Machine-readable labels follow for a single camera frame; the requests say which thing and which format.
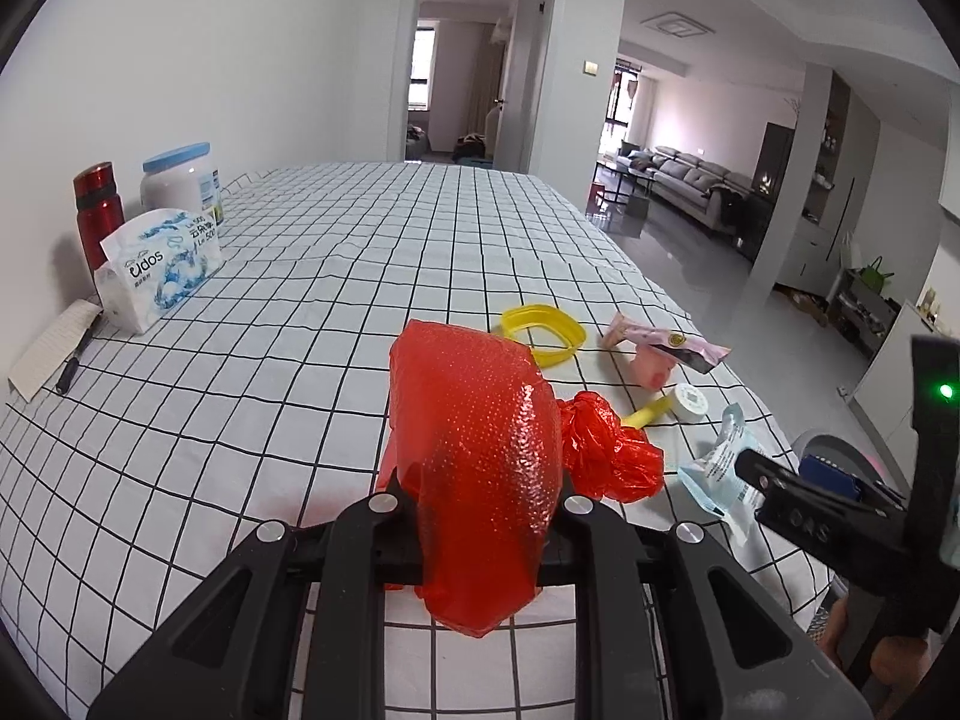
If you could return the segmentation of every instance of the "white tablecloth with black grid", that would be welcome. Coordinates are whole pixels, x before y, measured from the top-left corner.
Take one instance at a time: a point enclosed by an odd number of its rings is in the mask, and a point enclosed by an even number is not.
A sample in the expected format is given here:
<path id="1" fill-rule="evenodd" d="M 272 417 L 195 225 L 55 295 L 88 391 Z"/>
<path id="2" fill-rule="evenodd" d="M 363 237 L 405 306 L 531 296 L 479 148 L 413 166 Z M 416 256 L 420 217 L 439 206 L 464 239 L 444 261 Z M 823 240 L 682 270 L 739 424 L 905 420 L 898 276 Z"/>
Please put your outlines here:
<path id="1" fill-rule="evenodd" d="M 244 175 L 224 207 L 229 261 L 208 284 L 143 336 L 105 326 L 69 396 L 48 384 L 0 418 L 0 619 L 72 718 L 257 523 L 312 525 L 373 491 L 390 430 L 388 351 L 408 319 L 496 331 L 507 308 L 555 304 L 584 324 L 587 344 L 544 375 L 558 397 L 593 389 L 623 415 L 650 395 L 630 384 L 626 348 L 599 349 L 614 312 L 696 333 L 528 176 L 330 164 Z M 655 528 L 702 522 L 730 546 L 683 488 L 678 461 L 702 456 L 734 401 L 772 457 L 796 459 L 726 365 L 674 376 L 707 394 L 709 418 L 667 415 L 649 428 L 666 489 L 611 505 Z M 827 570 L 760 528 L 731 549 L 805 626 Z M 411 591 L 389 593 L 388 717 L 572 717 L 574 616 L 572 589 L 547 589 L 471 640 L 435 624 Z"/>

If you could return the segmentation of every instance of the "gray sofa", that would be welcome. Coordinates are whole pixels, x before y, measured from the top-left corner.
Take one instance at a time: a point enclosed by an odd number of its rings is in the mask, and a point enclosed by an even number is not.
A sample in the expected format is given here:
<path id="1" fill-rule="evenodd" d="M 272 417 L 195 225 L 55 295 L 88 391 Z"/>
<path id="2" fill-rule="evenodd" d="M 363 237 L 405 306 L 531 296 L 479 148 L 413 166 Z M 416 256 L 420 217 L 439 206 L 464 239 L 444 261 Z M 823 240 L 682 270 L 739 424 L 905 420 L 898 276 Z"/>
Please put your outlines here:
<path id="1" fill-rule="evenodd" d="M 651 189 L 683 213 L 691 215 L 712 230 L 726 231 L 720 220 L 722 189 L 741 196 L 750 193 L 750 176 L 731 172 L 716 162 L 704 162 L 695 154 L 657 146 L 654 151 L 633 152 L 617 158 L 617 162 L 642 170 L 652 177 Z"/>

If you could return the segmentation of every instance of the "metal bolt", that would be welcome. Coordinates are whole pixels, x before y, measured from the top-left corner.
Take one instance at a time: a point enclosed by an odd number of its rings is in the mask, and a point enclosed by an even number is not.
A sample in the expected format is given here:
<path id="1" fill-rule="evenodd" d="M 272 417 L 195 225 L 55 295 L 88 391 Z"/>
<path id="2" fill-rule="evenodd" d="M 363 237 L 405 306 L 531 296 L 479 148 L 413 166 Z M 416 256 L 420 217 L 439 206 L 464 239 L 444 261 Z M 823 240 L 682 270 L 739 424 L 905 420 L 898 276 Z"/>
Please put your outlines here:
<path id="1" fill-rule="evenodd" d="M 704 529 L 696 522 L 680 522 L 677 526 L 677 538 L 688 544 L 699 544 L 704 540 Z"/>
<path id="2" fill-rule="evenodd" d="M 397 498 L 390 493 L 378 493 L 367 501 L 367 506 L 371 512 L 377 514 L 388 514 L 397 507 Z"/>
<path id="3" fill-rule="evenodd" d="M 256 529 L 256 537 L 266 544 L 280 541 L 287 532 L 287 526 L 275 519 L 263 522 Z"/>
<path id="4" fill-rule="evenodd" d="M 593 511 L 593 501 L 583 495 L 571 495 L 563 501 L 563 507 L 570 514 L 589 514 Z"/>

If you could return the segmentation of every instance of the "red thermos bottle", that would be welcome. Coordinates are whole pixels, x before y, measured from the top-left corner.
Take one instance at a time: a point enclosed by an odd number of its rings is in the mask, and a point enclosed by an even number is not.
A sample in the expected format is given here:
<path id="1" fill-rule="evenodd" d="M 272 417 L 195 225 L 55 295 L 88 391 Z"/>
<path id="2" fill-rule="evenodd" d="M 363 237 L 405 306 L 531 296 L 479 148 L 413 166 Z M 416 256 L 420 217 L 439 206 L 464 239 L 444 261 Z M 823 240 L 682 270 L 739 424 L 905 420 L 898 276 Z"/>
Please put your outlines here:
<path id="1" fill-rule="evenodd" d="M 113 180 L 112 163 L 100 162 L 88 167 L 73 179 L 73 191 L 77 196 L 80 242 L 93 274 L 107 261 L 100 242 L 123 224 L 123 205 Z"/>

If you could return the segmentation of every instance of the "red plastic bag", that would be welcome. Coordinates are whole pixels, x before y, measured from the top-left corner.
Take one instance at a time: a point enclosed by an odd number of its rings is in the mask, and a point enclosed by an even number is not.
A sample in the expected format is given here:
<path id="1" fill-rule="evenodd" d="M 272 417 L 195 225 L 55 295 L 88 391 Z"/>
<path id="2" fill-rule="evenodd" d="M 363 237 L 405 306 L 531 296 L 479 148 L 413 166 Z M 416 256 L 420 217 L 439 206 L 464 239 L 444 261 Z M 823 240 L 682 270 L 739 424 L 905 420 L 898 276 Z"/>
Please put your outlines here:
<path id="1" fill-rule="evenodd" d="M 632 503 L 664 486 L 664 450 L 637 428 L 620 424 L 610 404 L 596 392 L 559 400 L 563 420 L 563 466 L 580 495 L 605 495 Z"/>
<path id="2" fill-rule="evenodd" d="M 560 410 L 526 346 L 411 320 L 390 350 L 394 467 L 418 501 L 421 597 L 435 618 L 481 637 L 536 594 L 560 496 Z"/>

